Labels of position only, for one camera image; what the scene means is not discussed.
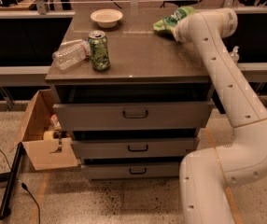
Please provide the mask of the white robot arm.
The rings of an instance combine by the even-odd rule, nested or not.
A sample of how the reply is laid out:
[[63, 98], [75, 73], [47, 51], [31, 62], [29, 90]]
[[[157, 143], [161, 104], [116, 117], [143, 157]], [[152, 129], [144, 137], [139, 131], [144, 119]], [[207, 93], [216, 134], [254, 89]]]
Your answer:
[[233, 130], [230, 146], [193, 151], [180, 163], [185, 224], [237, 224], [229, 188], [267, 176], [267, 109], [222, 41], [237, 24], [233, 9], [219, 8], [193, 13], [173, 30], [199, 52]]

